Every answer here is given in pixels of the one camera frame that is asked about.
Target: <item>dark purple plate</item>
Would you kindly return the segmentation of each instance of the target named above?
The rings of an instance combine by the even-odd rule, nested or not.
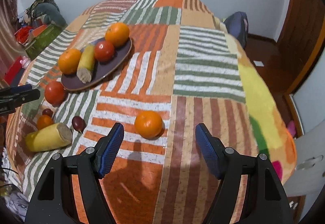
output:
[[[96,45],[98,42],[105,40],[105,38],[100,38],[91,42],[90,44]],[[115,54],[113,58],[107,63],[95,62],[95,67],[93,71],[93,77],[91,81],[84,84],[79,80],[77,74],[62,75],[61,82],[64,88],[71,92],[81,91],[91,86],[98,84],[105,77],[110,75],[114,70],[116,70],[120,64],[126,59],[132,49],[132,40],[129,38],[128,41],[120,48],[115,49]]]

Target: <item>blue gripper pad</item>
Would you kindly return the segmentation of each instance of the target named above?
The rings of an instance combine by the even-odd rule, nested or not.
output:
[[[113,132],[113,135],[108,134],[108,136],[110,136],[111,138],[100,158],[100,168],[98,170],[98,173],[101,177],[104,177],[106,174],[108,174],[111,171],[116,155],[124,139],[123,125],[121,123],[116,123],[113,126],[112,130],[114,129],[115,126],[116,129]]]
[[[213,174],[217,179],[221,179],[224,174],[224,169],[222,166],[224,161],[222,149],[225,148],[222,142],[219,138],[212,137],[207,127],[202,123],[196,125],[195,139],[200,147],[201,153],[210,173]]]

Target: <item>bed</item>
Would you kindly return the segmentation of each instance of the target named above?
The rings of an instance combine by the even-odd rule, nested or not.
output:
[[[43,92],[61,78],[59,55],[102,38],[118,21],[130,27],[131,59],[105,82],[70,93],[53,108]],[[37,87],[41,98],[10,115],[6,145],[29,199],[54,153],[73,155],[94,146],[115,122],[124,125],[125,138],[101,185],[117,223],[202,222],[218,181],[195,144],[194,128],[201,122],[241,154],[267,154],[282,183],[295,168],[295,145],[267,86],[239,42],[200,0],[107,0],[89,7],[29,65],[20,85],[25,83]],[[35,131],[48,107],[55,122],[71,127],[79,115],[87,127],[73,133],[71,146],[30,153],[24,136]],[[164,120],[158,139],[146,140],[134,130],[136,114],[145,109]],[[232,223],[240,217],[245,180]],[[77,176],[73,183],[79,218],[87,223]]]

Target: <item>blue backpack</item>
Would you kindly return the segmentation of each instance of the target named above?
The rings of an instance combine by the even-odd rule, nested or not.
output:
[[[245,48],[248,35],[248,20],[245,12],[235,12],[229,16],[224,24],[228,33],[234,36],[239,43]]]

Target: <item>metal screw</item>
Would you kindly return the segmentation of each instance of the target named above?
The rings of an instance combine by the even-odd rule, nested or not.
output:
[[[88,153],[88,154],[91,154],[91,153],[93,153],[94,152],[94,147],[88,147],[87,149],[86,149],[86,153]]]
[[[55,153],[55,154],[53,154],[52,159],[57,160],[58,158],[60,158],[60,156],[61,156],[61,154]]]
[[[264,153],[261,153],[261,154],[259,155],[259,157],[260,157],[262,160],[266,160],[266,159],[268,158],[267,155],[264,154]]]
[[[227,147],[227,148],[225,149],[225,152],[228,153],[228,154],[233,154],[233,153],[234,153],[234,149],[231,148],[231,147]]]

